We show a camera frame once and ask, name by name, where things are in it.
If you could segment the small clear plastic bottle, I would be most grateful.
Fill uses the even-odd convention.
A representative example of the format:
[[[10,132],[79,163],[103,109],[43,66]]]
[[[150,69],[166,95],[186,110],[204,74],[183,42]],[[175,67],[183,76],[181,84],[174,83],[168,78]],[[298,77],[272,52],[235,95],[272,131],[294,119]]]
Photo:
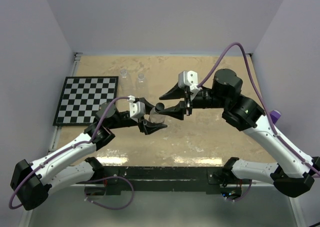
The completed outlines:
[[[154,124],[163,124],[165,122],[165,116],[157,112],[157,109],[153,107],[149,113],[148,121]]]

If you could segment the black bottle cap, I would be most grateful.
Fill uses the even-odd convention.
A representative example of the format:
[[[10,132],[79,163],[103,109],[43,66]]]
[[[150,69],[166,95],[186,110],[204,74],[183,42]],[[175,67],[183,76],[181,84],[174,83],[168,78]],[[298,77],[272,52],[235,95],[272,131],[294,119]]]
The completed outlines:
[[[155,105],[155,111],[158,113],[162,110],[165,109],[165,105],[162,103],[162,102],[158,102],[156,105]]]

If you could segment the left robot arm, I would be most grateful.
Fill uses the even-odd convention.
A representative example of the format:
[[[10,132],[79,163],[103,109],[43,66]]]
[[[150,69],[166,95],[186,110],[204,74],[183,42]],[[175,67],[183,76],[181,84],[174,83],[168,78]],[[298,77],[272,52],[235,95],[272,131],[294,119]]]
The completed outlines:
[[[10,182],[13,193],[8,207],[11,210],[20,207],[33,210],[49,195],[65,187],[80,182],[99,183],[104,177],[99,161],[93,159],[76,166],[71,164],[109,144],[115,138],[112,129],[137,126],[141,133],[151,135],[167,127],[164,123],[145,119],[145,115],[154,109],[145,98],[130,95],[124,99],[129,104],[127,111],[120,112],[116,108],[119,97],[105,102],[100,105],[93,122],[74,140],[40,159],[19,161]]]

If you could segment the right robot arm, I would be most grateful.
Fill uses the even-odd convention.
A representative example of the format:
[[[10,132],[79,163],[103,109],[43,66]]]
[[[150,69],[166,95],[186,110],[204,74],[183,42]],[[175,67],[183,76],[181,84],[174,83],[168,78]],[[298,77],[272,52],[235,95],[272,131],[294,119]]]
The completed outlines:
[[[198,74],[183,71],[178,82],[160,100],[180,102],[160,110],[160,114],[183,120],[193,109],[223,109],[222,118],[238,131],[260,144],[275,163],[259,163],[231,157],[223,166],[223,186],[237,180],[254,180],[272,184],[282,194],[296,198],[308,192],[320,169],[320,158],[297,148],[268,120],[266,112],[253,99],[241,94],[243,80],[231,69],[219,69],[211,88],[197,87]]]

